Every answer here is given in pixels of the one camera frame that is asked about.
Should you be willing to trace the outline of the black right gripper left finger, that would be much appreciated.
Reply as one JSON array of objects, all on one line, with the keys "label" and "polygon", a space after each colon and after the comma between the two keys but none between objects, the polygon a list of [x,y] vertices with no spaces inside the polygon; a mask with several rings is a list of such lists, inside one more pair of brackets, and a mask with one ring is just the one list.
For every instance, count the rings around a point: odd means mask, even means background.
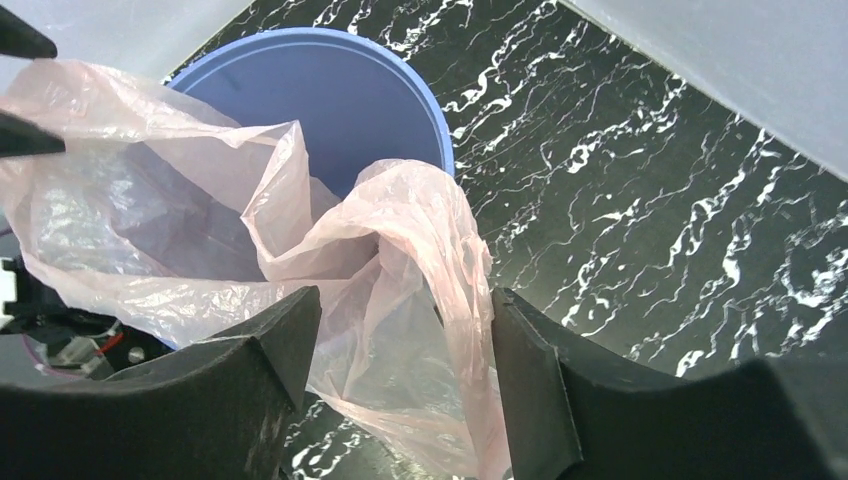
[{"label": "black right gripper left finger", "polygon": [[5,479],[280,479],[321,319],[300,288],[104,380],[1,389]]}]

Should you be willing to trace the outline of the blue plastic trash bin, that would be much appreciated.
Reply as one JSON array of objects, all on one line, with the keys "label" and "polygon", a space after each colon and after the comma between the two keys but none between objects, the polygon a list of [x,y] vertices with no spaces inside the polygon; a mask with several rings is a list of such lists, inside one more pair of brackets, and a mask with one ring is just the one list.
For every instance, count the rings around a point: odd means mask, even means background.
[{"label": "blue plastic trash bin", "polygon": [[204,55],[169,86],[242,126],[299,121],[311,175],[338,197],[382,159],[455,174],[450,131],[429,85],[389,49],[346,31],[250,35]]}]

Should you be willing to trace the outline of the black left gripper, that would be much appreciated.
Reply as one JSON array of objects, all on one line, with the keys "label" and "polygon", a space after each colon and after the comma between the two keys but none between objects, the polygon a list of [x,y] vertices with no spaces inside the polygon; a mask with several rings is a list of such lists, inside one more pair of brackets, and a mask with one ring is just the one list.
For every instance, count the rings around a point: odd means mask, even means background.
[{"label": "black left gripper", "polygon": [[20,335],[37,365],[72,378],[103,380],[173,351],[112,316],[66,305],[21,257],[1,259],[1,333]]}]

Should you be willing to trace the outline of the pink plastic trash bag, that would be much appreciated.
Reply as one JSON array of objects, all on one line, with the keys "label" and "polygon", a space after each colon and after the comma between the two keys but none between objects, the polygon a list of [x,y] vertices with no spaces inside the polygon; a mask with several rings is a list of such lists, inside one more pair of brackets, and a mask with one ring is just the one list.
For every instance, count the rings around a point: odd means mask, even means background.
[{"label": "pink plastic trash bag", "polygon": [[66,303],[183,348],[314,285],[311,392],[431,472],[510,467],[491,257],[450,175],[382,159],[341,198],[298,121],[243,127],[76,60],[31,63],[1,107],[66,143],[1,164],[25,265]]}]

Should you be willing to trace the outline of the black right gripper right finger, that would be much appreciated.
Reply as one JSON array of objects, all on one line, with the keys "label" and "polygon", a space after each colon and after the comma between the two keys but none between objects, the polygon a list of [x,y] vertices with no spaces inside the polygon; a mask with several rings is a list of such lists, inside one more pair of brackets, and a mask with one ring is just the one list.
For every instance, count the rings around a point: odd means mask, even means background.
[{"label": "black right gripper right finger", "polygon": [[517,479],[843,479],[847,359],[759,358],[700,380],[639,363],[492,293]]}]

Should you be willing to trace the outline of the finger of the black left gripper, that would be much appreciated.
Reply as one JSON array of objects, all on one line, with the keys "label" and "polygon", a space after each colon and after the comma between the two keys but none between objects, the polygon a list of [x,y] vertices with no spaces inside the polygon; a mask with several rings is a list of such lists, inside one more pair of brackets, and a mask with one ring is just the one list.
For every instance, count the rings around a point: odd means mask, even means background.
[{"label": "finger of the black left gripper", "polygon": [[8,113],[1,113],[1,158],[64,153],[65,142],[57,135]]},{"label": "finger of the black left gripper", "polygon": [[1,54],[21,59],[55,59],[56,44],[35,27],[1,6]]}]

